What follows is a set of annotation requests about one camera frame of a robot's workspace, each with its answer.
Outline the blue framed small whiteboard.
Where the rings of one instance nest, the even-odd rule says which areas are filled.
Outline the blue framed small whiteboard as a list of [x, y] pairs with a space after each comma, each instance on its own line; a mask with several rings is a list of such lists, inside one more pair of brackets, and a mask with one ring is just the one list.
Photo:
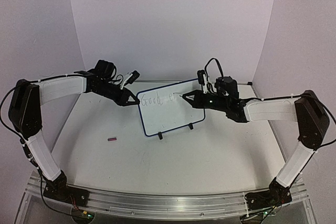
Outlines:
[[194, 109], [182, 97], [174, 95], [200, 88], [197, 79], [191, 79], [139, 91], [136, 96], [140, 100], [138, 108], [144, 135], [156, 136], [158, 132], [205, 120], [204, 109]]

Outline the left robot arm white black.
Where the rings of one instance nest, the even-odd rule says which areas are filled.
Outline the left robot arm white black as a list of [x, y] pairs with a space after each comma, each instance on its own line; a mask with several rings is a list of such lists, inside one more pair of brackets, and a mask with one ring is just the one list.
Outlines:
[[42, 196], [84, 207], [89, 192], [67, 184], [67, 176], [45, 143], [41, 106], [55, 99], [90, 92], [110, 99], [118, 106], [138, 105], [139, 99], [126, 86], [132, 84], [140, 74], [135, 70], [117, 79], [116, 73], [117, 68], [113, 63], [99, 60], [89, 71], [35, 81], [21, 79], [9, 91], [12, 100], [8, 117], [13, 125], [10, 131], [19, 136], [26, 157], [46, 182]]

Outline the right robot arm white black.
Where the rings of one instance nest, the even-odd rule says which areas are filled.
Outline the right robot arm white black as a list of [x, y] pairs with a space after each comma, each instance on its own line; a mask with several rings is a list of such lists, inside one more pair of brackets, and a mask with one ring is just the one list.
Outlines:
[[291, 202], [290, 188], [313, 155], [326, 147], [324, 138], [330, 122], [329, 109], [312, 90], [301, 94], [273, 98], [241, 98], [238, 84], [231, 77], [219, 77], [211, 84], [207, 77], [198, 79], [202, 86], [181, 95], [194, 109], [224, 112], [236, 123], [288, 122], [297, 127], [297, 142], [291, 155], [268, 188], [245, 196], [250, 210], [276, 208]]

